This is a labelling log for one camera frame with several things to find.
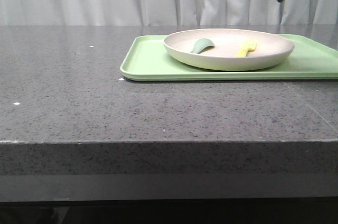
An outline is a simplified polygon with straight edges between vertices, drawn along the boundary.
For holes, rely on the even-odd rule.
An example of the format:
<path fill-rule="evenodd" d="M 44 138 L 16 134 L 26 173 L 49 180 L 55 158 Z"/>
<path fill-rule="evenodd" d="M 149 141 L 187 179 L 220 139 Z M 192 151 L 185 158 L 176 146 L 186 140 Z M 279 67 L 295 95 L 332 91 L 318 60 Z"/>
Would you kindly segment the light green tray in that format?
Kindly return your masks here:
<path fill-rule="evenodd" d="M 286 34 L 295 43 L 282 63 L 256 71 L 212 71 L 183 64 L 165 50 L 162 35 L 137 37 L 120 71 L 134 81 L 336 80 L 337 51 L 301 35 Z"/>

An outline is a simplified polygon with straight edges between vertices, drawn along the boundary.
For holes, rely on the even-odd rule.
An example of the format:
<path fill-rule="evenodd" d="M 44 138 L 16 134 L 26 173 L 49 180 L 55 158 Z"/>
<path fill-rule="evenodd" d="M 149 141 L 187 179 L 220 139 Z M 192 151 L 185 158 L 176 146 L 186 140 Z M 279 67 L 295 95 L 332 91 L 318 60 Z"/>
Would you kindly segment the white curtain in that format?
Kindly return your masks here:
<path fill-rule="evenodd" d="M 337 0 L 1 0 L 1 25 L 336 24 Z"/>

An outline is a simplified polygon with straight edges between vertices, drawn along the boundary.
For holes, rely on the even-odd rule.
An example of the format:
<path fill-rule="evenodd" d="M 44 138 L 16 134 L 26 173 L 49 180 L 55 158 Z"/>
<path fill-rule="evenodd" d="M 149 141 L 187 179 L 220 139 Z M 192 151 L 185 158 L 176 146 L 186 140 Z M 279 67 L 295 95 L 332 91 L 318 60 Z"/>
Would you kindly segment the pale green spoon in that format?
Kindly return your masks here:
<path fill-rule="evenodd" d="M 195 41 L 191 53 L 199 54 L 209 47 L 214 47 L 215 44 L 207 38 L 201 38 Z"/>

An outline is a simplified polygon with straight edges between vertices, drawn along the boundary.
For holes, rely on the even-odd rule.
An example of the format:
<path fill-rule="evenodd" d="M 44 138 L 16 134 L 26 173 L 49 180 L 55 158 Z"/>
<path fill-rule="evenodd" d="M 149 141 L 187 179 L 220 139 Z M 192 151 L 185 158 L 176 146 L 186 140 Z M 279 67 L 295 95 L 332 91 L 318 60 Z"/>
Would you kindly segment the yellow plastic fork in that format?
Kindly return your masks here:
<path fill-rule="evenodd" d="M 246 40 L 241 46 L 240 50 L 236 53 L 236 57 L 246 57 L 248 52 L 254 51 L 257 47 L 255 40 Z"/>

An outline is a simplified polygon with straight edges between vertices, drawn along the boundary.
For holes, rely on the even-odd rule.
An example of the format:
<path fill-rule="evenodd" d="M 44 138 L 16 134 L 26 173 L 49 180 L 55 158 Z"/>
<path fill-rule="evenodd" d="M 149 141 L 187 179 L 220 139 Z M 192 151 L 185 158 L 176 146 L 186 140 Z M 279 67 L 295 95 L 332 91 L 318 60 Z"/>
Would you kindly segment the beige round plate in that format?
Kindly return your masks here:
<path fill-rule="evenodd" d="M 211 40 L 213 47 L 192 53 L 196 41 Z M 256 48 L 246 57 L 238 57 L 246 40 Z M 171 57 L 190 66 L 218 71 L 250 71 L 275 66 L 292 53 L 295 44 L 282 36 L 242 29 L 196 29 L 172 33 L 164 38 Z"/>

